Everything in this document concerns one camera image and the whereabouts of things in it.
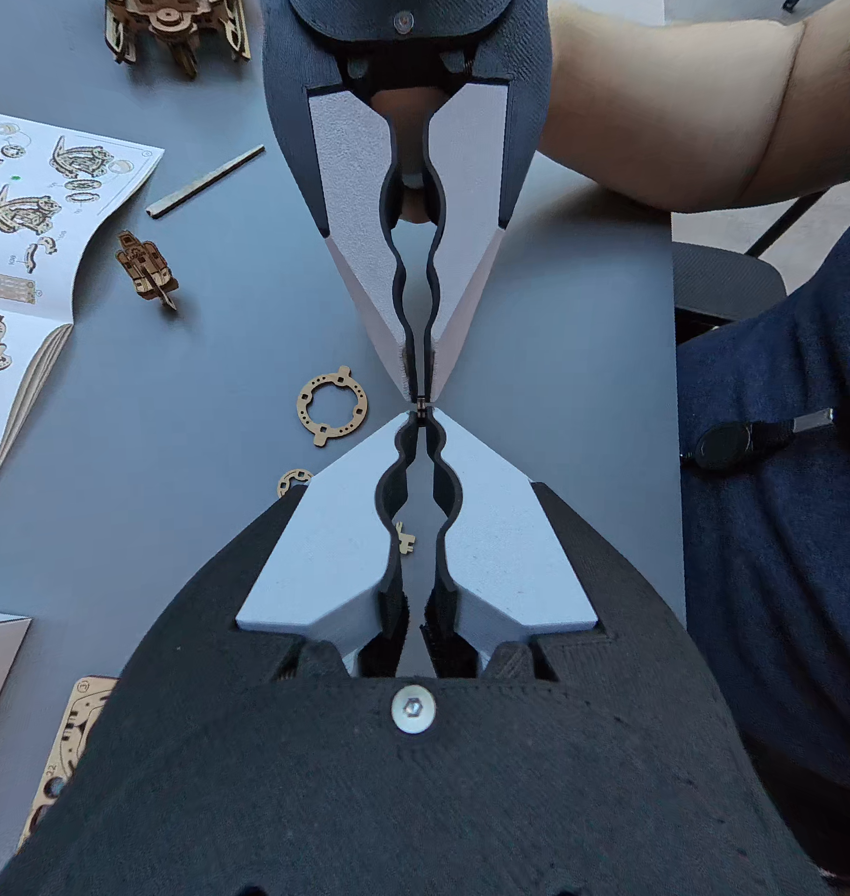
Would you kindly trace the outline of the person's right hand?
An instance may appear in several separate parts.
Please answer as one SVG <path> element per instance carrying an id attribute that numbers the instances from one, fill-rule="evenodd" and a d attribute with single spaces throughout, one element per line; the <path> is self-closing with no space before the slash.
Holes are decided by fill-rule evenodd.
<path id="1" fill-rule="evenodd" d="M 440 219 L 440 200 L 430 188 L 413 189 L 403 187 L 400 217 L 409 223 L 437 224 Z"/>

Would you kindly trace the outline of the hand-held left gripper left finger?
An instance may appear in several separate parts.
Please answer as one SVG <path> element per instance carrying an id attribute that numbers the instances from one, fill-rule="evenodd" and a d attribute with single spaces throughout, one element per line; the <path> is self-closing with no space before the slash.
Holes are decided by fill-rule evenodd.
<path id="1" fill-rule="evenodd" d="M 353 675 L 393 676 L 408 630 L 393 516 L 419 419 L 399 414 L 314 476 L 236 622 L 332 643 Z"/>

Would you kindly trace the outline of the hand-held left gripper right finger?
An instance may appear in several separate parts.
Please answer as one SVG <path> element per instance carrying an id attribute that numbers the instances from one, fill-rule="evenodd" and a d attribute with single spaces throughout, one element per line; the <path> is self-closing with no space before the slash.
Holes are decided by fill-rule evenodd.
<path id="1" fill-rule="evenodd" d="M 498 645 L 598 623 L 531 479 L 439 409 L 426 418 L 446 514 L 423 638 L 441 678 L 475 678 Z"/>

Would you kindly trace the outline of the laser-cut plywood sheet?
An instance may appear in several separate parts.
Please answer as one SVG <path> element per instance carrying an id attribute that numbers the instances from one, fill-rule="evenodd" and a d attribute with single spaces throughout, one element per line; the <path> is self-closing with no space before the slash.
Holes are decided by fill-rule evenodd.
<path id="1" fill-rule="evenodd" d="M 17 846 L 18 852 L 72 778 L 83 755 L 88 733 L 117 682 L 118 678 L 87 676 L 73 686 Z"/>

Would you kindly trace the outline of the black drawstring with toggle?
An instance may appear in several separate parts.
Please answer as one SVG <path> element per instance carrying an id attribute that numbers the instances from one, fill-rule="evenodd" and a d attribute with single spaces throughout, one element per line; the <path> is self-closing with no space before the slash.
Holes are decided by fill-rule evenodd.
<path id="1" fill-rule="evenodd" d="M 832 427 L 833 408 L 778 422 L 730 421 L 706 430 L 695 447 L 681 454 L 681 468 L 729 473 L 786 448 L 800 434 Z"/>

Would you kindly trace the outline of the small wooden model subassembly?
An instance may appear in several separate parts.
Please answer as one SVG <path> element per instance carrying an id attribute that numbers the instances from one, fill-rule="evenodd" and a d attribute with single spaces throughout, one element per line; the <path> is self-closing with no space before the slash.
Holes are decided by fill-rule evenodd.
<path id="1" fill-rule="evenodd" d="M 136 293 L 145 300 L 160 299 L 164 307 L 176 312 L 170 292 L 179 284 L 158 247 L 140 241 L 128 230 L 120 232 L 118 240 L 121 248 L 116 253 L 117 261 L 132 279 Z"/>

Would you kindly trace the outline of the person's right forearm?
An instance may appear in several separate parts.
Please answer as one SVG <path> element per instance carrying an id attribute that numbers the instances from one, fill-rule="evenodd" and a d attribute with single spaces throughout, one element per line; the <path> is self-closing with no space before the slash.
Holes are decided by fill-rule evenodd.
<path id="1" fill-rule="evenodd" d="M 757 172 L 802 25 L 647 27 L 550 2 L 553 65 L 539 149 L 659 210 L 737 205 Z"/>

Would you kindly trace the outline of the white instruction booklet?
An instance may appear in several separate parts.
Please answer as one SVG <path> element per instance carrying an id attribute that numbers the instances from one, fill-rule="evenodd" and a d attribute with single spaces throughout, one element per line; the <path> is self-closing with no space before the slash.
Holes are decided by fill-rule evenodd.
<path id="1" fill-rule="evenodd" d="M 163 154 L 0 115 L 0 467 L 72 330 L 88 242 Z"/>

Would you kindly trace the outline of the black office chair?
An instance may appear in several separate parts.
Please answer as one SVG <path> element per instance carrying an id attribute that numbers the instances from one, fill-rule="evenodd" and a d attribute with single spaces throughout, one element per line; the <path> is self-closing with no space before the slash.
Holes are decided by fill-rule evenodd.
<path id="1" fill-rule="evenodd" d="M 672 243 L 676 342 L 761 314 L 787 297 L 769 263 L 726 249 Z"/>

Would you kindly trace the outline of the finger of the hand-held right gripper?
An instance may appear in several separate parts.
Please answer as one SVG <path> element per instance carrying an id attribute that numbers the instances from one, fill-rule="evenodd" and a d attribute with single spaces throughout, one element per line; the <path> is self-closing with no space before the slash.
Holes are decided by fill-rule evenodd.
<path id="1" fill-rule="evenodd" d="M 453 372 L 505 233 L 498 218 L 506 103 L 505 85 L 466 84 L 429 121 L 428 161 L 443 197 L 430 258 L 439 288 L 429 331 L 432 401 Z"/>
<path id="2" fill-rule="evenodd" d="M 388 374 L 409 402 L 417 377 L 402 311 L 405 269 L 387 193 L 396 170 L 389 122 L 350 91 L 309 98 L 329 234 L 326 244 Z"/>

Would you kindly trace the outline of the wooden ring part with tabs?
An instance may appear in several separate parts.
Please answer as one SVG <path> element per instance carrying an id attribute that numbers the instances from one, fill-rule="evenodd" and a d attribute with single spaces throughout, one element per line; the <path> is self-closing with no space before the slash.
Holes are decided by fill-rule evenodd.
<path id="1" fill-rule="evenodd" d="M 309 405 L 314 399 L 316 390 L 325 385 L 347 389 L 355 394 L 356 405 L 348 423 L 333 427 L 311 419 L 308 411 Z M 363 423 L 367 414 L 367 396 L 362 386 L 352 377 L 351 369 L 342 365 L 337 372 L 317 376 L 306 384 L 297 397 L 296 413 L 305 429 L 313 434 L 314 445 L 324 447 L 329 440 L 344 437 Z"/>

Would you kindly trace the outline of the thin wooden stick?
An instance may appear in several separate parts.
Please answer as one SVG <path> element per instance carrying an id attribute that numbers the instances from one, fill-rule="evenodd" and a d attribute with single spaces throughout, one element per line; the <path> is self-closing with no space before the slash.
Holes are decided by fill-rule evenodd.
<path id="1" fill-rule="evenodd" d="M 242 165 L 250 162 L 265 151 L 262 144 L 256 145 L 251 150 L 241 153 L 237 157 L 217 167 L 215 170 L 196 178 L 191 183 L 175 190 L 173 193 L 162 197 L 157 202 L 146 208 L 146 214 L 153 219 L 158 219 L 184 204 L 189 199 L 197 196 L 202 191 L 216 184 L 219 180 L 234 172 Z"/>

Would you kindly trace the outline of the large wooden model assembly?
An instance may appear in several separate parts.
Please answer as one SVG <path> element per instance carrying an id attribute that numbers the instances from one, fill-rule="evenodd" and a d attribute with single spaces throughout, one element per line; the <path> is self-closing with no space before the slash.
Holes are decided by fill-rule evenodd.
<path id="1" fill-rule="evenodd" d="M 146 32 L 168 48 L 183 72 L 194 79 L 195 52 L 203 29 L 220 34 L 234 60 L 251 59 L 241 1 L 105 2 L 105 42 L 117 63 L 136 62 L 137 36 Z"/>

